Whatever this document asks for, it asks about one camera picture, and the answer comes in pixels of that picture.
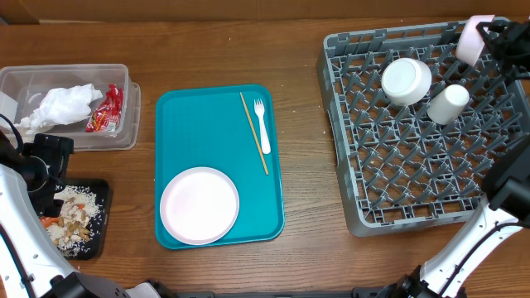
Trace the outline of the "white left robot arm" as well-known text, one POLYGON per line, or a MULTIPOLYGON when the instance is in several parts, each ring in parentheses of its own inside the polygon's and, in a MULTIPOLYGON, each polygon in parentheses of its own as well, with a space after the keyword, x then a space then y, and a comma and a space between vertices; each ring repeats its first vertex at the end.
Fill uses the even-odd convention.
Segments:
POLYGON ((37 134, 32 143, 12 146, 1 138, 1 277, 12 297, 172 297, 160 282, 130 289, 79 272, 51 241, 38 217, 58 210, 55 193, 64 189, 74 142, 37 134))

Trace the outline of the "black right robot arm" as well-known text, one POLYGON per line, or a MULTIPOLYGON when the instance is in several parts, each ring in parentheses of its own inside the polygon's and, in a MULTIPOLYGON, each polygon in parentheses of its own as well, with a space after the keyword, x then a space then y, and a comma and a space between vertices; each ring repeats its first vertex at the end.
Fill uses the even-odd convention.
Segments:
MULTIPOLYGON (((508 84, 529 78, 528 22, 471 17, 458 42, 470 65, 488 49, 508 84)), ((501 156, 482 180, 484 198, 449 243, 424 265, 381 288, 379 297, 463 297, 465 279, 504 240, 529 226, 529 139, 501 156)))

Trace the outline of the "pink bowl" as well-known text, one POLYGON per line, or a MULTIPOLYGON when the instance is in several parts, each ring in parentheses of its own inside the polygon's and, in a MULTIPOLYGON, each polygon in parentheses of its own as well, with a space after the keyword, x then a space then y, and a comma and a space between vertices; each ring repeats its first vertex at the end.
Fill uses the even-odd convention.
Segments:
POLYGON ((456 47, 458 60, 470 66, 476 64, 484 49, 484 41, 476 27, 480 22, 492 22, 493 20, 494 15, 475 15, 467 21, 456 47))

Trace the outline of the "wooden chopstick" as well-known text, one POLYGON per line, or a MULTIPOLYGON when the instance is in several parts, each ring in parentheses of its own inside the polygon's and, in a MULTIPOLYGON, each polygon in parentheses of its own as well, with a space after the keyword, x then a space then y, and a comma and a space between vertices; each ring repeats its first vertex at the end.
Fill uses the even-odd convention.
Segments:
POLYGON ((261 162, 263 164, 263 169, 264 169, 265 175, 269 175, 267 163, 266 163, 266 161, 264 159, 264 156, 263 156, 262 148, 260 146, 260 143, 259 143, 259 140, 258 140, 258 136, 257 136, 257 133, 256 133, 254 125, 253 125, 253 120, 252 120, 252 117, 250 116, 250 113, 249 113, 249 110, 248 110, 248 105, 246 104, 246 101, 245 101, 245 98, 243 96, 243 93, 240 92, 239 95, 240 95, 240 98, 241 98, 241 101, 242 101, 242 104, 243 104, 243 108, 244 108, 244 111, 245 111, 247 119, 248 119, 248 123, 249 123, 250 129, 251 129, 251 132, 253 134, 253 139, 255 141, 256 148, 258 150, 258 154, 259 154, 261 162))

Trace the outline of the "pink plate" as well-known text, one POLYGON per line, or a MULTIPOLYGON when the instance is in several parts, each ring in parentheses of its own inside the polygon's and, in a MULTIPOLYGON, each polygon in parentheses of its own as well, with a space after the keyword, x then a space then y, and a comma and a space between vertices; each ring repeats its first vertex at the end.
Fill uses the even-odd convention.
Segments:
POLYGON ((223 172, 194 167, 176 175, 164 189, 160 217, 181 243, 200 246, 220 240, 239 216, 239 193, 223 172))

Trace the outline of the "white napkin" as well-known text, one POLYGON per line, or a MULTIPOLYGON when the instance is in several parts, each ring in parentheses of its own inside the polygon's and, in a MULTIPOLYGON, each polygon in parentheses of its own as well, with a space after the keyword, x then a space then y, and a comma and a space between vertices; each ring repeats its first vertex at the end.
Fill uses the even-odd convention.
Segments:
POLYGON ((81 122, 91 116, 90 104, 102 97, 103 93, 92 84, 51 89, 39 107, 28 117, 22 118, 15 127, 25 134, 37 134, 58 125, 81 122))

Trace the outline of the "red snack wrapper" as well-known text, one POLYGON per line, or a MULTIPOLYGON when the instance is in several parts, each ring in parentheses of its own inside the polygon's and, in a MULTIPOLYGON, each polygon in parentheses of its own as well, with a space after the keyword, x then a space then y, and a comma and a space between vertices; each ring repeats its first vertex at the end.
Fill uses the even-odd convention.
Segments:
POLYGON ((90 117, 86 132, 115 132, 121 120, 123 109, 123 89, 116 84, 109 85, 106 99, 90 117))

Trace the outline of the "light green bowl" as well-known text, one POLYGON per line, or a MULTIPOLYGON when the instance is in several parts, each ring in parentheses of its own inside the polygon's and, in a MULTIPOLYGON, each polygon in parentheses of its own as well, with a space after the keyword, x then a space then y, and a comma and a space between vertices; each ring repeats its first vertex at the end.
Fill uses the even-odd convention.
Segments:
POLYGON ((408 106, 426 96, 431 87, 431 71, 426 63, 400 58, 386 67, 381 86, 391 104, 408 106))

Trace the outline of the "white plastic fork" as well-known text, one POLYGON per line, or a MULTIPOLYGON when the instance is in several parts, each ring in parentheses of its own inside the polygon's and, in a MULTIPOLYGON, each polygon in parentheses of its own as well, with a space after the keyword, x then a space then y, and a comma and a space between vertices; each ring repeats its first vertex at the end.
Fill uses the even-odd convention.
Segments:
POLYGON ((254 101, 254 112, 258 116, 262 152, 264 155, 270 154, 271 146, 264 121, 265 107, 261 99, 254 101))

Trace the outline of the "white cup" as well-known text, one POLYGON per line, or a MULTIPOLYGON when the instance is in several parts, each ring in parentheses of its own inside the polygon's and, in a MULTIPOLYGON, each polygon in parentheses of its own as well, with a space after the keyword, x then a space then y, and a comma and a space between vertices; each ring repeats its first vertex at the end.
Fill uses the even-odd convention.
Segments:
POLYGON ((430 101, 427 116, 435 123, 448 125, 462 113, 469 100, 470 94, 465 87, 449 85, 430 101))

